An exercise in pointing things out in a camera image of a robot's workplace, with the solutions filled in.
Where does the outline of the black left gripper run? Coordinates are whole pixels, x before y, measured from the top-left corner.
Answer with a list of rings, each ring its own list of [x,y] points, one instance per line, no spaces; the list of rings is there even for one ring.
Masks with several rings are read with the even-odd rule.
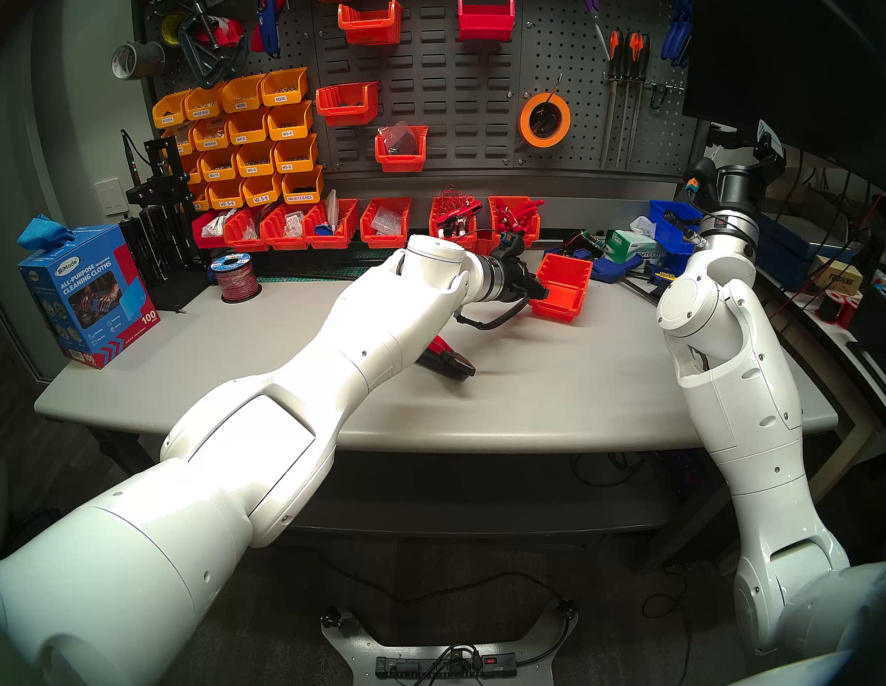
[[[510,303],[548,298],[549,288],[541,284],[522,260],[524,249],[522,233],[500,234],[499,245],[487,256],[489,301]]]

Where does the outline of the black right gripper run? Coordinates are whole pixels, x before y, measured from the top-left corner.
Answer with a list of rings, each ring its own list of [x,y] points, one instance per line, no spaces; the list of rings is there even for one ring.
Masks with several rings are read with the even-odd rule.
[[[725,210],[758,216],[768,186],[786,169],[785,150],[775,131],[708,133],[706,145],[729,150],[752,148],[755,163],[717,167],[702,157],[686,169],[684,201],[707,214]]]

